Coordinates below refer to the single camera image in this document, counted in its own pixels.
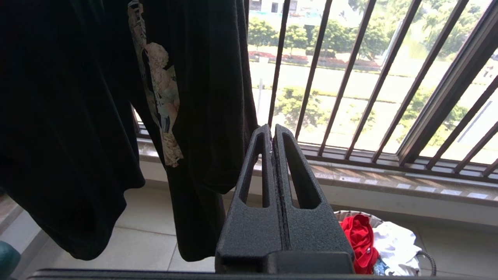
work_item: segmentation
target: red clothing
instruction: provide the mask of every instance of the red clothing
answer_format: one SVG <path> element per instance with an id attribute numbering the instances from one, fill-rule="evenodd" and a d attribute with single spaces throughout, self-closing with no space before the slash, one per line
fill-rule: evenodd
<path id="1" fill-rule="evenodd" d="M 353 266 L 357 274 L 372 274 L 372 269 L 378 259 L 374 248 L 374 232 L 370 226 L 370 218 L 364 215 L 347 217 L 341 227 L 355 251 Z"/>

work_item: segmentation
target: tiled floor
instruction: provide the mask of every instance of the tiled floor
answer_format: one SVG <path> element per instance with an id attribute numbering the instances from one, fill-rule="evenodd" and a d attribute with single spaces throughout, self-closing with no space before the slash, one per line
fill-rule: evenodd
<path id="1" fill-rule="evenodd" d="M 98 258 L 88 262 L 75 260 L 49 240 L 21 279 L 42 268 L 214 271 L 214 258 L 188 263 L 180 257 L 167 191 L 147 187 L 131 189 L 126 191 L 125 198 L 128 207 L 116 223 L 109 245 Z M 417 235 L 416 245 L 435 258 L 439 276 L 498 276 L 496 232 L 407 222 L 393 217 L 390 220 L 411 229 Z M 421 267 L 424 275 L 430 274 L 428 261 L 422 260 Z"/>

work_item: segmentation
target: teal object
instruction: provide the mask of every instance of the teal object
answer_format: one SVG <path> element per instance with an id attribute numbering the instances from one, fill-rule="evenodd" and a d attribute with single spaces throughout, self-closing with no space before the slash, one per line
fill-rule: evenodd
<path id="1" fill-rule="evenodd" d="M 6 280 L 21 260 L 21 254 L 8 243 L 0 241 L 0 280 Z"/>

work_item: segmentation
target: white cloth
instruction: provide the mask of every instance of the white cloth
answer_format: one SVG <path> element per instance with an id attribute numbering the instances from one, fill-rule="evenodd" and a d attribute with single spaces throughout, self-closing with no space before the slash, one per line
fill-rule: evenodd
<path id="1" fill-rule="evenodd" d="M 393 275 L 415 276 L 420 270 L 415 255 L 421 249 L 414 243 L 415 234 L 394 223 L 384 222 L 373 229 L 373 246 Z"/>

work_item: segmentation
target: laundry basket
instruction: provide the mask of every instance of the laundry basket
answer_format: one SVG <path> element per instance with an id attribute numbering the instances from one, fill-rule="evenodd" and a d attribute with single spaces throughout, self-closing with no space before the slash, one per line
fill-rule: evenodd
<path id="1" fill-rule="evenodd" d="M 359 211 L 336 211 L 336 212 L 334 212 L 334 214 L 336 215 L 336 218 L 337 218 L 337 220 L 339 220 L 339 222 L 344 221 L 344 219 L 346 217 L 352 217 L 352 216 L 356 216 L 356 215 L 365 215 L 365 216 L 370 218 L 370 226 L 372 228 L 376 228 L 384 222 L 383 220 L 379 219 L 378 217 L 376 217 L 372 214 L 359 212 Z M 436 276 L 436 262 L 434 261 L 434 259 L 428 253 L 426 253 L 424 251 L 418 251 L 416 256 L 427 258 L 429 260 L 429 262 L 431 263 L 431 276 Z"/>

